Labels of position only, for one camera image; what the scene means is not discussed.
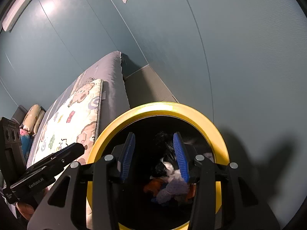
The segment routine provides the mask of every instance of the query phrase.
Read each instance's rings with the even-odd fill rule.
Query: blue wall
[[[127,76],[147,65],[110,0],[32,0],[0,34],[0,77],[17,104],[45,109],[88,67],[120,50]]]
[[[297,2],[112,1],[179,102],[214,120],[236,143],[230,152],[241,145],[284,226],[307,191],[307,19]]]
[[[0,76],[26,107],[47,108],[110,51],[133,61],[126,74],[149,63],[235,139],[230,153],[244,149],[234,161],[257,166],[282,225],[303,202],[307,19],[295,0],[33,0],[0,46]]]
[[[6,117],[11,119],[17,109],[17,105],[2,85],[3,81],[0,79],[0,118]]]

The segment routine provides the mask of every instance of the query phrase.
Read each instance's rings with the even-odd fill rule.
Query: black device
[[[112,196],[112,183],[128,177],[135,148],[130,132],[124,144],[114,147],[96,163],[72,162],[45,195],[28,223],[28,230],[87,229],[85,220],[88,181],[93,181],[93,228],[119,229]]]
[[[125,145],[114,150],[125,153]],[[236,163],[220,165],[193,148],[184,149],[190,175],[197,182],[196,196],[188,229],[213,230],[215,223],[215,182],[222,185],[223,227],[221,230],[279,230],[268,204],[253,191],[242,177]],[[93,181],[93,228],[118,230],[114,210],[112,183],[119,182],[118,161],[113,155],[96,163],[81,166],[73,162],[43,198],[28,224],[28,230],[85,230],[86,192]]]
[[[33,196],[54,183],[54,177],[83,154],[83,145],[74,143],[26,169],[18,125],[7,118],[0,119],[0,169],[6,181],[3,194],[10,204],[22,201],[37,208]]]
[[[26,162],[21,150],[19,125],[5,117],[0,118],[0,169],[6,186],[3,193],[9,203],[17,201],[10,186],[26,171]]]

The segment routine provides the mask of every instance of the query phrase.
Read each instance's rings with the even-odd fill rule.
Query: pillow
[[[37,131],[38,131],[38,128],[39,128],[39,125],[41,123],[41,121],[43,120],[43,117],[45,115],[45,112],[44,111],[40,111],[38,116],[37,116],[37,119],[36,119],[36,122],[33,126],[33,130],[32,130],[32,135],[35,136],[37,134]]]
[[[27,132],[31,132],[33,129],[33,126],[36,122],[36,119],[38,117],[38,114],[40,112],[41,108],[38,104],[35,104],[31,107],[31,109],[28,111],[26,117],[23,120],[23,129]]]
[[[25,157],[27,150],[28,150],[28,145],[29,145],[29,141],[30,141],[30,135],[27,131],[20,129],[20,139],[21,139],[21,150],[22,150],[22,154]]]

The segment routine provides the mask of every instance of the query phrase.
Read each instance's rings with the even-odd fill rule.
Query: yellow bucket
[[[150,122],[148,121],[149,117],[151,117],[150,120],[152,121],[152,117],[156,117],[154,119],[161,119],[161,116],[168,116],[168,119],[172,118],[173,121],[175,120],[173,124],[177,124],[179,122],[178,120],[180,120],[184,122],[186,126],[188,126],[189,124],[189,127],[192,126],[192,128],[197,129],[199,134],[201,134],[201,136],[205,138],[208,145],[210,146],[211,151],[213,153],[214,161],[218,164],[224,165],[227,165],[229,163],[229,156],[226,145],[222,136],[220,135],[217,128],[213,125],[213,123],[197,110],[183,104],[171,102],[155,102],[150,104],[144,104],[120,115],[112,123],[110,123],[100,134],[99,138],[95,142],[90,152],[88,163],[96,162],[100,159],[102,155],[108,154],[106,152],[104,153],[106,147],[108,146],[110,141],[123,129],[128,128],[131,125],[136,124],[137,122],[139,123],[141,120],[147,120],[148,124],[148,122]],[[88,184],[87,198],[90,206],[92,206],[91,182],[89,182]],[[221,205],[221,185],[220,182],[216,182],[216,212],[220,209]],[[120,223],[119,228],[122,230],[129,229]],[[175,227],[175,229],[188,229],[188,221],[178,227]]]

